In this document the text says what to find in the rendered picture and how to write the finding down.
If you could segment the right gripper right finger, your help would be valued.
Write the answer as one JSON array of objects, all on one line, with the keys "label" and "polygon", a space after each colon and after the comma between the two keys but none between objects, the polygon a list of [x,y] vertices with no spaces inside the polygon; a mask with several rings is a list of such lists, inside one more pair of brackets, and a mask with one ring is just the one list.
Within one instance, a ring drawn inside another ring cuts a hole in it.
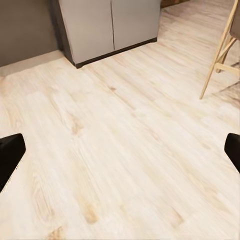
[{"label": "right gripper right finger", "polygon": [[240,173],[240,135],[235,133],[228,133],[224,151]]}]

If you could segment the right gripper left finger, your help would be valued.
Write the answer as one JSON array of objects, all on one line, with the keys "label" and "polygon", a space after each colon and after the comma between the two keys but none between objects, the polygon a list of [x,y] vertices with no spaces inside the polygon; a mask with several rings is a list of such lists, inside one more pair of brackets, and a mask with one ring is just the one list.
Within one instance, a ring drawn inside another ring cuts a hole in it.
[{"label": "right gripper left finger", "polygon": [[0,193],[26,153],[22,133],[0,138]]}]

